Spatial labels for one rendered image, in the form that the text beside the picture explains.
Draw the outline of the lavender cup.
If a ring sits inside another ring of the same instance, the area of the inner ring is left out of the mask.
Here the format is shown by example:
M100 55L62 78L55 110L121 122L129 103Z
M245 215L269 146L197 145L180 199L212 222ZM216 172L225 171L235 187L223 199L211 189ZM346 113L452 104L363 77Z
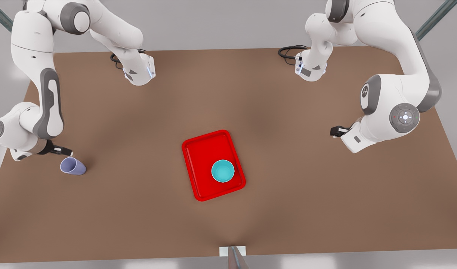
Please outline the lavender cup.
M60 164L60 170L70 175L83 175L86 167L74 157L66 157Z

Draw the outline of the teal bowl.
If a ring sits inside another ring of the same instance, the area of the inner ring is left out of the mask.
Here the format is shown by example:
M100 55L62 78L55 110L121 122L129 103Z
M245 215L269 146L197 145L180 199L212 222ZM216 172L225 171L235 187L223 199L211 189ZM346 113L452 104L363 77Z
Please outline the teal bowl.
M235 167L228 160L218 160L211 167L211 175L217 182L226 183L235 175Z

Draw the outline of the red tray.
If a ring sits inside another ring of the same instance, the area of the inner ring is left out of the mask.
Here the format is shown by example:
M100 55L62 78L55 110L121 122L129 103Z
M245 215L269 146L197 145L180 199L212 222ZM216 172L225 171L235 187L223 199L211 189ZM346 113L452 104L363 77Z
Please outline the red tray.
M227 130L188 139L182 144L182 152L194 197L198 201L208 201L245 187L245 175ZM228 160L235 167L235 175L226 183L217 182L211 175L211 167L218 160Z

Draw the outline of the silver frame post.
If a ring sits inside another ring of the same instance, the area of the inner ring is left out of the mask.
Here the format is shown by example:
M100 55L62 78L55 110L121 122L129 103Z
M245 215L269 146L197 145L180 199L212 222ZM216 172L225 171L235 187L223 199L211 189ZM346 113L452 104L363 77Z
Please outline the silver frame post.
M9 32L12 31L13 20L0 8L0 24Z
M418 41L421 41L456 5L457 0L445 0L415 32Z
M228 247L228 269L249 269L238 247Z

